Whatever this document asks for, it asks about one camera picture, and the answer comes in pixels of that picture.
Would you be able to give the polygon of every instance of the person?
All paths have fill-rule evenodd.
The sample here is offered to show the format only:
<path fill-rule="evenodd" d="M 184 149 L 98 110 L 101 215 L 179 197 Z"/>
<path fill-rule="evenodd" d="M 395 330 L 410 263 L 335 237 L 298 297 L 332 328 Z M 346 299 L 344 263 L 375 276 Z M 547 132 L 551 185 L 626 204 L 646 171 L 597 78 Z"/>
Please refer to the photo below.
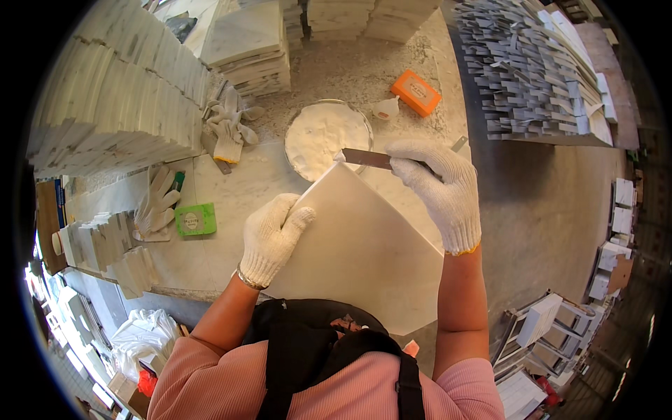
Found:
<path fill-rule="evenodd" d="M 177 340 L 148 420 L 504 418 L 489 362 L 476 169 L 427 141 L 398 140 L 386 152 L 446 250 L 432 379 L 354 306 L 277 299 L 255 307 L 320 217 L 310 208 L 288 217 L 298 196 L 280 194 L 247 219 L 243 258 L 191 335 Z"/>

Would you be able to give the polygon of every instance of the bracelet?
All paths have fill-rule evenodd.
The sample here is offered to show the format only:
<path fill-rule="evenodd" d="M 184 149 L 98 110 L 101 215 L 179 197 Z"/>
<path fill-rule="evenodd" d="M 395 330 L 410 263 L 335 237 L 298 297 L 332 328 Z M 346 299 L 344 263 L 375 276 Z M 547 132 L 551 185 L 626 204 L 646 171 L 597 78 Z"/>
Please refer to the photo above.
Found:
<path fill-rule="evenodd" d="M 238 277 L 241 279 L 241 281 L 244 283 L 244 285 L 246 285 L 249 288 L 252 288 L 254 290 L 264 290 L 264 289 L 268 288 L 268 286 L 263 287 L 263 286 L 260 286 L 256 283 L 251 282 L 250 279 L 247 278 L 245 276 L 245 274 L 243 274 L 243 272 L 241 271 L 241 264 L 240 263 L 238 263 L 238 267 L 236 268 L 236 274 L 238 274 Z"/>

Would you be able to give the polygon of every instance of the white work glove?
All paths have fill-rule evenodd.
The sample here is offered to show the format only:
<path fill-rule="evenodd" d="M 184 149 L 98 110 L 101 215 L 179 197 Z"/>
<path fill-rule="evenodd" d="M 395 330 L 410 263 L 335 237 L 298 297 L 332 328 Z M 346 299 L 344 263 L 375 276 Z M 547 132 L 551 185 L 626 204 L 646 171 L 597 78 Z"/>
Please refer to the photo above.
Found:
<path fill-rule="evenodd" d="M 480 243 L 474 165 L 450 147 L 427 140 L 398 140 L 385 151 L 392 157 L 392 173 L 425 203 L 446 252 L 455 256 L 473 252 Z M 441 180 L 414 161 L 427 163 Z"/>
<path fill-rule="evenodd" d="M 315 219 L 315 211 L 303 207 L 287 217 L 298 194 L 280 194 L 245 221 L 245 252 L 238 269 L 243 283 L 266 289 L 289 260 L 299 237 Z"/>
<path fill-rule="evenodd" d="M 175 218 L 175 211 L 171 208 L 179 200 L 179 191 L 168 190 L 175 181 L 175 171 L 162 166 L 159 172 L 151 179 L 150 171 L 147 171 L 147 194 L 135 210 L 133 219 L 135 231 L 133 236 L 139 241 L 152 241 L 155 232 L 158 232 Z"/>

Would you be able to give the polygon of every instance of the workbench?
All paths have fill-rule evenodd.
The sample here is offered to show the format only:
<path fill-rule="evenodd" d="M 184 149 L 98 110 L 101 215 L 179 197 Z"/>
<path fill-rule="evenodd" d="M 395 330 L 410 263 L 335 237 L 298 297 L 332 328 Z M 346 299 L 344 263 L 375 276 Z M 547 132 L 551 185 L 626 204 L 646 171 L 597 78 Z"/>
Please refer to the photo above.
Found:
<path fill-rule="evenodd" d="M 168 242 L 140 243 L 150 250 L 160 277 L 152 292 L 214 300 L 224 290 L 243 256 L 243 224 L 256 209 L 277 194 L 302 194 L 310 182 L 296 174 L 284 154 L 284 135 L 290 118 L 318 99 L 342 99 L 359 108 L 374 131 L 374 150 L 395 138 L 425 138 L 452 146 L 467 136 L 462 84 L 453 46 L 441 10 L 437 10 L 405 45 L 362 38 L 356 42 L 309 42 L 292 53 L 292 92 L 255 100 L 266 113 L 249 123 L 259 144 L 243 147 L 241 162 L 223 175 L 209 155 L 170 163 L 185 171 L 179 206 L 213 202 L 217 231 L 201 237 L 181 237 L 175 223 L 169 225 Z M 371 108 L 393 95 L 390 86 L 411 69 L 443 96 L 434 112 L 421 118 L 400 102 L 400 114 L 392 121 L 373 117 Z M 209 129 L 204 135 L 210 135 Z M 470 159 L 465 144 L 459 154 Z M 361 178 L 388 200 L 427 240 L 441 249 L 441 236 L 422 201 L 390 171 L 365 168 Z M 69 194 L 69 222 L 89 220 L 98 212 L 133 210 L 146 192 L 146 173 L 109 183 L 110 176 L 78 179 Z M 78 267 L 84 272 L 114 281 L 105 273 Z"/>

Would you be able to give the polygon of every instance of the white plastic bag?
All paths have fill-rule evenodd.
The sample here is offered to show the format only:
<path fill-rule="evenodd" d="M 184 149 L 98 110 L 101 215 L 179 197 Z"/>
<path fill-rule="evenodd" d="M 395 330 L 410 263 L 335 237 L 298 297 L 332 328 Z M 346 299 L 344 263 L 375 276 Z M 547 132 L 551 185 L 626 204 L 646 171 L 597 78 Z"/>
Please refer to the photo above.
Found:
<path fill-rule="evenodd" d="M 138 382 L 138 359 L 154 354 L 165 365 L 178 337 L 177 324 L 165 310 L 134 309 L 128 314 L 128 321 L 112 335 L 110 343 L 121 372 Z"/>

